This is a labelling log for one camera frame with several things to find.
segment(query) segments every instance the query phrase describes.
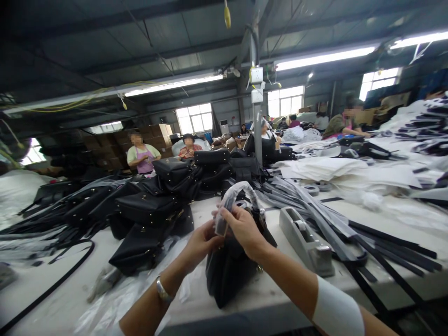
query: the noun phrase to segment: white shirt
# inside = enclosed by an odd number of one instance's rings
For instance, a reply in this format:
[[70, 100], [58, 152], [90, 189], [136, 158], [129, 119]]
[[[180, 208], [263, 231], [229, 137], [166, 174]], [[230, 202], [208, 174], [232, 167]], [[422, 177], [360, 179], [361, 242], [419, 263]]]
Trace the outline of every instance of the white shirt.
[[315, 125], [317, 129], [326, 129], [328, 126], [328, 117], [318, 117], [316, 118]]

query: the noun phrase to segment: hand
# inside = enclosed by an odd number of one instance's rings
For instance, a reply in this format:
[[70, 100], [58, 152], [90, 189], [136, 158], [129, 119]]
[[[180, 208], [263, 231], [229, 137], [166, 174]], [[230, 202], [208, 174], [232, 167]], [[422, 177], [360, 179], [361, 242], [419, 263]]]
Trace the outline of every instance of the hand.
[[226, 208], [222, 208], [220, 211], [223, 218], [230, 225], [233, 235], [244, 248], [244, 252], [246, 252], [250, 259], [256, 260], [260, 252], [269, 243], [261, 235], [251, 214], [237, 206], [233, 207], [232, 213]]
[[215, 236], [213, 219], [193, 231], [193, 235], [177, 257], [186, 273], [194, 271], [196, 266], [213, 251], [224, 244], [224, 237]]

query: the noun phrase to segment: window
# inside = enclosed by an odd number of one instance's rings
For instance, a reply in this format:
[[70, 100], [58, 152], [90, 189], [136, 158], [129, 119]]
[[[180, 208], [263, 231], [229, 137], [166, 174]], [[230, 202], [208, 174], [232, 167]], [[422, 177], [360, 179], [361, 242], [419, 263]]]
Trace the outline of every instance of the window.
[[123, 129], [123, 125], [121, 121], [115, 121], [109, 124], [102, 124], [94, 127], [90, 127], [90, 131], [95, 134], [103, 134], [110, 133], [115, 131], [121, 131]]
[[208, 131], [213, 128], [210, 103], [177, 109], [176, 115], [182, 134]]
[[32, 163], [39, 163], [46, 161], [43, 154], [40, 152], [41, 144], [36, 138], [31, 139], [31, 147], [29, 148], [27, 156], [23, 158], [21, 164], [27, 166]]
[[303, 107], [303, 93], [303, 86], [268, 92], [269, 116], [278, 118], [296, 114]]
[[359, 99], [365, 101], [370, 90], [395, 85], [400, 76], [400, 68], [383, 70], [381, 72], [369, 72], [363, 77], [363, 85], [359, 93]]

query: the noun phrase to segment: red shirt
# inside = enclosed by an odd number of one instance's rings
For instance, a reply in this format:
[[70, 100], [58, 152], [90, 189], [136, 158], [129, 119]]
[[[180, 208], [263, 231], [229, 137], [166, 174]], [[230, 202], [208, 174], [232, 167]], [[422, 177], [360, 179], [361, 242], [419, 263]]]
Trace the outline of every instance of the red shirt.
[[189, 150], [187, 146], [181, 149], [179, 156], [183, 159], [188, 159], [190, 157], [195, 156], [195, 151], [202, 150], [202, 147], [199, 145], [193, 145], [193, 150]]

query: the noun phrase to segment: black strap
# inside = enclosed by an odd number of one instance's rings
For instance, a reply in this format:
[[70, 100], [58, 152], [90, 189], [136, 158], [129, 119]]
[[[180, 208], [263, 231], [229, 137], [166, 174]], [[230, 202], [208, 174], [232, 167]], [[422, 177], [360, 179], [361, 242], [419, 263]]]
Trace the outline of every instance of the black strap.
[[86, 259], [91, 255], [93, 249], [95, 248], [95, 243], [89, 239], [82, 239], [75, 243], [71, 243], [70, 245], [61, 246], [61, 248], [71, 247], [82, 243], [91, 242], [89, 250], [86, 254], [62, 277], [60, 278], [53, 286], [51, 286], [47, 291], [45, 291], [41, 296], [39, 296], [34, 302], [32, 302], [28, 307], [22, 310], [15, 318], [9, 321], [0, 329], [0, 335], [4, 335], [8, 330], [10, 330], [17, 322], [19, 322], [22, 318], [24, 318], [30, 311], [36, 308], [39, 303], [44, 301], [51, 293], [53, 293], [60, 285], [64, 283], [81, 265], [86, 261]]

